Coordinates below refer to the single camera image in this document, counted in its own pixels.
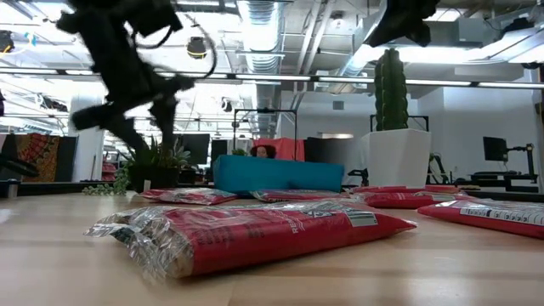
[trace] crinkled plastic wrapper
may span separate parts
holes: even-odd
[[[360,186],[348,190],[351,193],[371,192],[371,193],[417,193],[433,192],[440,194],[459,194],[462,191],[456,186],[450,185],[426,185],[422,188],[412,188],[407,186]]]
[[[459,224],[544,239],[541,203],[473,199],[421,207],[417,212]]]
[[[347,194],[339,194],[323,190],[258,190],[250,194],[263,202],[278,201],[317,201],[331,198],[348,198]]]
[[[235,207],[145,207],[101,219],[85,235],[113,235],[151,277],[202,275],[374,241],[415,228],[355,201]]]
[[[213,188],[177,188],[170,190],[147,190],[140,196],[164,203],[217,205],[232,201],[238,196],[222,190]]]
[[[370,207],[393,208],[393,209],[417,209],[428,205],[438,204],[455,200],[476,200],[475,197],[464,193],[443,194],[427,191],[417,193],[373,193],[361,192],[352,194],[353,199],[358,199]]]

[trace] plant pot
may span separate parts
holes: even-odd
[[[411,128],[372,132],[361,142],[370,186],[425,185],[431,133]]]
[[[179,173],[178,182],[181,184],[195,184],[196,182],[196,170],[181,170]]]
[[[151,182],[152,189],[175,188],[178,185],[179,170],[155,166],[131,166],[128,177],[133,189],[140,193],[144,191],[144,181]]]

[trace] green plant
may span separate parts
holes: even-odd
[[[247,156],[247,152],[245,152],[243,149],[236,149],[232,150],[232,155]]]
[[[189,166],[190,152],[184,150],[178,141],[174,144],[173,150],[164,151],[162,144],[159,144],[155,138],[151,138],[151,146],[148,150],[135,152],[128,148],[128,153],[129,155],[124,157],[129,166],[176,167],[179,169]]]
[[[408,100],[404,64],[399,51],[385,51],[374,70],[376,86],[376,130],[408,128]]]
[[[82,193],[87,196],[124,196],[127,194],[129,184],[128,164],[125,164],[117,169],[116,180],[113,185],[100,184],[96,187],[85,187]]]
[[[155,138],[151,138],[151,146],[148,150],[136,153],[128,148],[129,155],[126,156],[119,152],[127,162],[123,167],[116,171],[116,180],[110,184],[100,184],[96,187],[86,187],[82,193],[89,196],[124,196],[127,194],[127,187],[130,184],[128,168],[133,165],[154,166],[154,167],[176,167],[182,169],[190,167],[188,159],[190,152],[185,151],[184,147],[176,141],[173,150],[163,151],[162,144],[159,144]]]

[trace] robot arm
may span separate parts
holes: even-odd
[[[153,101],[150,112],[162,131],[163,145],[172,149],[177,104],[173,96],[192,88],[194,81],[184,76],[159,76],[139,57],[135,42],[138,33],[147,37],[169,27],[169,35],[183,28],[170,0],[70,0],[70,4],[75,13],[63,13],[57,28],[81,35],[94,62],[92,69],[101,75],[109,92],[108,104],[75,113],[71,118],[74,126],[80,130],[108,129],[135,150],[143,150],[147,144],[123,114]],[[126,23],[133,28],[131,35]]]

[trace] white planter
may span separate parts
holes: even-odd
[[[425,185],[431,133],[407,128],[368,133],[361,141],[370,186]]]

